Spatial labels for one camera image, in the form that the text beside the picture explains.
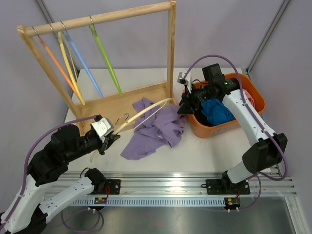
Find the orange clothes hanger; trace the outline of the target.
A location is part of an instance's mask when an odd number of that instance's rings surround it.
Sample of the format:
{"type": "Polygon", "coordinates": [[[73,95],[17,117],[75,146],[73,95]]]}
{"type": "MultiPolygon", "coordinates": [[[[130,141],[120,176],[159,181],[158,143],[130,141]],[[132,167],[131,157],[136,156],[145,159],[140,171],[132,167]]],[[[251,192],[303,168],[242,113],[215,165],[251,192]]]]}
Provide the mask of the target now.
{"type": "Polygon", "coordinates": [[[41,42],[42,46],[44,47],[44,49],[46,50],[46,52],[48,53],[48,55],[50,56],[50,58],[54,62],[54,64],[57,66],[58,70],[61,72],[61,74],[65,78],[66,82],[69,84],[72,91],[75,93],[75,95],[78,97],[80,102],[83,104],[84,100],[82,98],[81,92],[77,86],[77,82],[75,79],[77,77],[77,74],[75,72],[73,72],[72,67],[69,64],[69,60],[68,60],[68,57],[67,57],[67,54],[65,51],[65,46],[63,44],[62,36],[58,37],[58,43],[59,43],[59,46],[61,49],[63,60],[64,60],[65,65],[66,65],[67,73],[65,72],[65,70],[61,66],[59,60],[55,57],[55,55],[53,54],[51,49],[48,47],[48,45],[45,43],[45,41],[40,37],[40,35],[37,33],[37,31],[35,30],[35,28],[33,26],[32,26],[32,29],[35,32],[36,36],[38,37],[39,41],[41,42]]]}

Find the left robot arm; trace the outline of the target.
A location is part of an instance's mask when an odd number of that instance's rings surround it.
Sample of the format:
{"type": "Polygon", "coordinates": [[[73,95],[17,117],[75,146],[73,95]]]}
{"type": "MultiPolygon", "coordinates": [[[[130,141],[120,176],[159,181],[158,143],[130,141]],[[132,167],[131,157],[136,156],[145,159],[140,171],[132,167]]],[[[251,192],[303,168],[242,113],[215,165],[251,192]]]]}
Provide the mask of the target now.
{"type": "Polygon", "coordinates": [[[1,214],[1,228],[7,234],[40,234],[47,223],[78,198],[106,190],[106,178],[96,168],[55,197],[44,201],[46,191],[68,171],[70,162],[98,151],[101,155],[120,135],[103,118],[83,136],[73,124],[53,129],[50,142],[38,151],[24,171],[23,184],[8,210],[1,214]]]}

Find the pink t shirt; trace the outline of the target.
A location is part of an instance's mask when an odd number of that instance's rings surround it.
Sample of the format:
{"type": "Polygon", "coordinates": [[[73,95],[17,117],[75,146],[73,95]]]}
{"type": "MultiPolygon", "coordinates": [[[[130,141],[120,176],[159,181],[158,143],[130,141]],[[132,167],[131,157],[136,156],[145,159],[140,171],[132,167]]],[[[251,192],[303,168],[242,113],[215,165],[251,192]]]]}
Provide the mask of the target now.
{"type": "Polygon", "coordinates": [[[252,97],[252,95],[247,91],[247,90],[243,90],[244,93],[246,94],[246,97],[248,99],[248,101],[250,102],[250,104],[255,107],[255,102],[254,102],[254,98],[252,97]]]}

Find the green clothes hanger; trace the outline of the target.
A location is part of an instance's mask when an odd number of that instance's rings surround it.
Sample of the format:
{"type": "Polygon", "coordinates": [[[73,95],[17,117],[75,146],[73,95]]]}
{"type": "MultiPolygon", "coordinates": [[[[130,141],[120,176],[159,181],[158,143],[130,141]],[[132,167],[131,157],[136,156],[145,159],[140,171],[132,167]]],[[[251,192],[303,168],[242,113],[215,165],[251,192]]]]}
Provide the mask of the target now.
{"type": "Polygon", "coordinates": [[[110,59],[108,57],[108,54],[106,52],[106,49],[105,49],[105,47],[104,47],[104,45],[102,43],[102,40],[101,40],[100,36],[98,35],[98,33],[96,31],[96,28],[95,28],[94,21],[93,21],[92,17],[89,16],[89,18],[90,18],[90,21],[91,21],[91,25],[89,26],[89,28],[90,28],[90,31],[92,33],[92,36],[93,36],[93,38],[95,40],[95,43],[96,43],[96,45],[98,47],[98,50],[99,50],[99,52],[100,52],[100,54],[102,56],[102,59],[104,60],[104,63],[106,65],[107,69],[108,69],[108,72],[109,72],[109,74],[110,74],[110,76],[111,76],[111,78],[113,80],[113,83],[114,83],[114,85],[115,85],[115,87],[116,87],[116,89],[118,91],[118,94],[119,94],[120,97],[122,97],[123,93],[122,93],[120,84],[118,82],[118,79],[116,77],[116,74],[114,72],[113,66],[112,66],[112,64],[110,62],[110,59]]]}

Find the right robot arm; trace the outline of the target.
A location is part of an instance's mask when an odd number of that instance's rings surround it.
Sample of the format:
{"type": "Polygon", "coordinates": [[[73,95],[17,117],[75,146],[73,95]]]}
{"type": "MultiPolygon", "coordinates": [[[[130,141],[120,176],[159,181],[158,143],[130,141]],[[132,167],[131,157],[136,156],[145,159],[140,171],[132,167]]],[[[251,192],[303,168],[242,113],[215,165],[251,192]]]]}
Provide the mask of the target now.
{"type": "Polygon", "coordinates": [[[194,115],[203,110],[205,101],[218,100],[233,114],[243,129],[250,148],[243,154],[242,161],[225,171],[222,177],[211,184],[218,194],[234,195],[243,192],[244,183],[264,169],[284,160],[287,137],[277,134],[252,106],[242,87],[241,75],[224,75],[219,64],[202,69],[205,83],[195,86],[188,72],[179,73],[177,82],[184,85],[179,114],[194,115]]]}

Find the yellow clothes hanger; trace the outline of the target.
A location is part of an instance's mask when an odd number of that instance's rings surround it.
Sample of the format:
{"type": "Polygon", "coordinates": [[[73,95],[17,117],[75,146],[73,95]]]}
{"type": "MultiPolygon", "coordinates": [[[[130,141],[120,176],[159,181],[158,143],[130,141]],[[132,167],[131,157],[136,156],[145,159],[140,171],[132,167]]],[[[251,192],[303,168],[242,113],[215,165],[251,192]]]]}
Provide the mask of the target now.
{"type": "MultiPolygon", "coordinates": [[[[64,46],[68,45],[68,41],[65,39],[65,35],[64,35],[64,33],[63,33],[62,31],[59,31],[59,32],[58,32],[57,38],[60,37],[60,36],[62,36],[62,40],[63,40],[64,46]]],[[[69,50],[67,51],[67,50],[66,50],[66,47],[65,47],[65,51],[66,51],[66,54],[67,54],[67,57],[68,57],[68,60],[69,60],[69,64],[70,64],[70,66],[72,67],[73,72],[75,72],[75,73],[77,74],[77,71],[75,70],[75,65],[74,65],[74,61],[73,61],[71,52],[70,52],[69,50]]]]}

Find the lavender t shirt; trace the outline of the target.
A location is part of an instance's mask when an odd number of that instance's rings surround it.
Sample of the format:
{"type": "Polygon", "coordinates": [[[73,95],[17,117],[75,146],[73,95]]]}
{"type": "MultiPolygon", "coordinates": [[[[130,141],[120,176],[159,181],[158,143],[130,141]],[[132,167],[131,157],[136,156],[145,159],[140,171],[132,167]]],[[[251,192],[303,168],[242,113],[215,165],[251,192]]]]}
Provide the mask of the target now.
{"type": "Polygon", "coordinates": [[[184,133],[186,118],[179,115],[178,105],[159,105],[136,120],[134,135],[121,152],[127,160],[140,160],[156,152],[161,146],[177,146],[184,133]]]}

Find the light blue clothes hanger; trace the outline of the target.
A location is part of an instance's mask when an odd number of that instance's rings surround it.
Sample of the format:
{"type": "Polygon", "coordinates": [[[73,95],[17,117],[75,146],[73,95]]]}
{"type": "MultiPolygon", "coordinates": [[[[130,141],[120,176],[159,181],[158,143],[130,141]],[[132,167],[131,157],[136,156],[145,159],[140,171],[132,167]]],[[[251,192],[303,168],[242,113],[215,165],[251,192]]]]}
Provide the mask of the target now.
{"type": "Polygon", "coordinates": [[[97,91],[99,97],[100,97],[101,99],[103,99],[103,98],[104,98],[104,95],[103,95],[102,91],[100,90],[100,87],[98,86],[98,83],[96,82],[96,80],[95,80],[93,74],[91,73],[91,71],[90,71],[90,69],[89,69],[87,63],[85,62],[85,59],[83,58],[82,54],[81,54],[80,51],[78,50],[78,48],[77,48],[76,44],[74,43],[73,39],[70,37],[69,33],[67,32],[66,27],[65,27],[65,25],[63,24],[63,22],[60,21],[60,23],[61,23],[61,25],[62,25],[62,27],[63,27],[63,32],[64,32],[64,34],[65,34],[65,37],[67,38],[68,42],[70,43],[71,47],[73,48],[73,50],[74,50],[74,52],[75,52],[75,54],[76,54],[76,56],[77,56],[77,58],[79,59],[79,61],[80,61],[80,63],[82,64],[83,68],[85,69],[85,71],[86,71],[86,73],[87,73],[89,79],[91,80],[93,86],[95,87],[95,89],[96,89],[96,91],[97,91]]]}

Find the blue t shirt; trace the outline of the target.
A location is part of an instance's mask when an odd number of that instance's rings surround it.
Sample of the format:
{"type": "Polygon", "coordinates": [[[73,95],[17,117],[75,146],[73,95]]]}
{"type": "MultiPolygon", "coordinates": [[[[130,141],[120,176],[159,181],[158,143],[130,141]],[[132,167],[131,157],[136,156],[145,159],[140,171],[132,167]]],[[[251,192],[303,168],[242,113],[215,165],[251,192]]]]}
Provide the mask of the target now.
{"type": "Polygon", "coordinates": [[[231,111],[217,98],[212,98],[201,102],[201,107],[202,114],[213,126],[234,120],[234,115],[231,113],[231,111]]]}

